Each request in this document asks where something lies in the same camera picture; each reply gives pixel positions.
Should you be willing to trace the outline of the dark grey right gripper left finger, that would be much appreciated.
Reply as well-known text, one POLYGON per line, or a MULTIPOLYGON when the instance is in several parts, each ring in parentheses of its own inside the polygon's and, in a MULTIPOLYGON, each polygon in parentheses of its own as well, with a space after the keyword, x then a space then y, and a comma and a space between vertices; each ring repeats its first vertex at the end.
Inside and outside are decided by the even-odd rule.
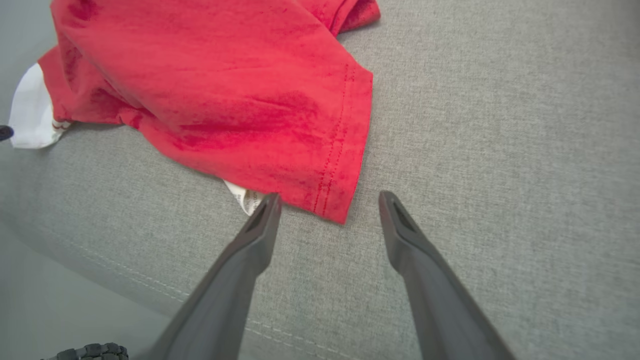
POLYGON ((258 276, 270 265, 282 199, 263 198, 222 251, 169 326, 149 360, 236 360, 258 276))

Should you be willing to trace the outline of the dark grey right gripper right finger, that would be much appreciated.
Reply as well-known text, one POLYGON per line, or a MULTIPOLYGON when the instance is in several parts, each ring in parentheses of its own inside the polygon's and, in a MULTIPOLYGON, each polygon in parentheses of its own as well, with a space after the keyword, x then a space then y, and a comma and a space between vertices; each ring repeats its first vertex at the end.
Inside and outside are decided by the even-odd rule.
POLYGON ((378 198, 387 256, 406 286, 424 360, 512 360, 514 354, 400 199, 378 198))

